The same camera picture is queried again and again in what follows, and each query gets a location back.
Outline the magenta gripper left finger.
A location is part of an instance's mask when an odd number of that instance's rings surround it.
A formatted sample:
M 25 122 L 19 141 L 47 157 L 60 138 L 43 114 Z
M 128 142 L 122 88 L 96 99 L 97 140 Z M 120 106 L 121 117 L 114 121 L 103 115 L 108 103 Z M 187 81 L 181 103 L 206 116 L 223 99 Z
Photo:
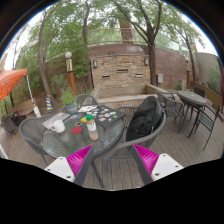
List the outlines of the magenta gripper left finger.
M 58 157 L 45 171 L 73 183 L 83 183 L 92 159 L 93 146 L 90 145 L 68 157 Z

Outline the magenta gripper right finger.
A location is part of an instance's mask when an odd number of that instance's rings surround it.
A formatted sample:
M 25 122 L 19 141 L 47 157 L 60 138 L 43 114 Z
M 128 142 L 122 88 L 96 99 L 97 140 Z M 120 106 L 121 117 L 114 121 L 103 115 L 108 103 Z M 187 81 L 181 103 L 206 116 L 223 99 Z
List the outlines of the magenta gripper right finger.
M 158 155 L 140 145 L 133 145 L 132 155 L 144 182 L 153 182 L 183 169 L 168 154 Z

